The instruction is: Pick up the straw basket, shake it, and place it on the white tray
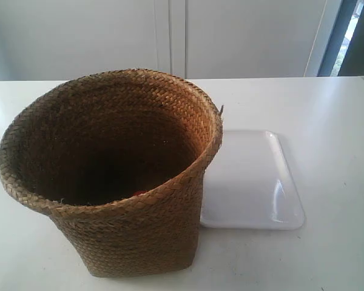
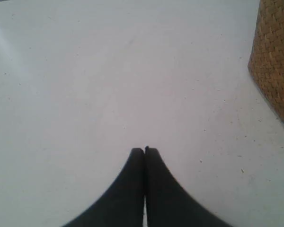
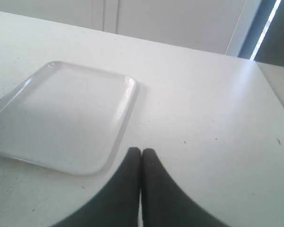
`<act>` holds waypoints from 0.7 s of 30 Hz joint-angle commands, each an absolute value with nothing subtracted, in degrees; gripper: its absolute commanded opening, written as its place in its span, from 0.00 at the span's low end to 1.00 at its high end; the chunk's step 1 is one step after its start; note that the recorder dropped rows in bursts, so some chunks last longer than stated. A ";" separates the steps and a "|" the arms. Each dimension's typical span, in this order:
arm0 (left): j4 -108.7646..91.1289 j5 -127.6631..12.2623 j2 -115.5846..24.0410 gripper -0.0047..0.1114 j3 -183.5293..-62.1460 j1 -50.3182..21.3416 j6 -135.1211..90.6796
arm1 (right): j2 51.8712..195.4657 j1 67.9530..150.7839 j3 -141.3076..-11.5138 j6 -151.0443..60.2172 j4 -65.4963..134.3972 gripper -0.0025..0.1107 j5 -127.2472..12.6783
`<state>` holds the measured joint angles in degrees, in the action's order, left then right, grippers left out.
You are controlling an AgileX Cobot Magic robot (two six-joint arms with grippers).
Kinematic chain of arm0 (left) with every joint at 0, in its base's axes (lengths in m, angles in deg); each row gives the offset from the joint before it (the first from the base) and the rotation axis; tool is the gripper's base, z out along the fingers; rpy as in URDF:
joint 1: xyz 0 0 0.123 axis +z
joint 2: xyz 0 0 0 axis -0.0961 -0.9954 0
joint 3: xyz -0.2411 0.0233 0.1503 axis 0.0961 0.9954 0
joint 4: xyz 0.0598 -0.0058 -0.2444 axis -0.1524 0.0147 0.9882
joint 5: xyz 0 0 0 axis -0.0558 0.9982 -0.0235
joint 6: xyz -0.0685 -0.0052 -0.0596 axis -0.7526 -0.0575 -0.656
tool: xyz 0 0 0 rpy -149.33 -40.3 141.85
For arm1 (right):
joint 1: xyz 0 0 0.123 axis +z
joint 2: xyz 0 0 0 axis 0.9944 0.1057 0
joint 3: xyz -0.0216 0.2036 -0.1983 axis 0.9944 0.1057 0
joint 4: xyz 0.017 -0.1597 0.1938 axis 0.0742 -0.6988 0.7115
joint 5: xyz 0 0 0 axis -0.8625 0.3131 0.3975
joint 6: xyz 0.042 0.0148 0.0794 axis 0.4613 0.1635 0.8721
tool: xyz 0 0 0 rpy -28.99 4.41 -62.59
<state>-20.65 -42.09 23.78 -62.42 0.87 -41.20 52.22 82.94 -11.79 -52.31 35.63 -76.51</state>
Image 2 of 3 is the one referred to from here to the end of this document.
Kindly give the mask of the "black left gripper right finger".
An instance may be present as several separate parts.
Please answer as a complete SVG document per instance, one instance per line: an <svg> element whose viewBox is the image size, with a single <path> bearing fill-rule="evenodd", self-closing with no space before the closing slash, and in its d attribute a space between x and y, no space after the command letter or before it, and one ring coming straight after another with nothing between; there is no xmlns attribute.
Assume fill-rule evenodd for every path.
<svg viewBox="0 0 284 227"><path fill-rule="evenodd" d="M176 181L156 148L145 148L146 213L150 227L228 227Z"/></svg>

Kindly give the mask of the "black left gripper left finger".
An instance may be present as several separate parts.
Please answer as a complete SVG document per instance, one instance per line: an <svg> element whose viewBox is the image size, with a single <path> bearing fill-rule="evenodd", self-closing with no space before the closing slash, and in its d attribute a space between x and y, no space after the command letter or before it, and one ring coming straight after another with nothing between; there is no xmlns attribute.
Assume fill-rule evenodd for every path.
<svg viewBox="0 0 284 227"><path fill-rule="evenodd" d="M144 151L133 148L121 172L104 194L66 226L142 227L144 164Z"/></svg>

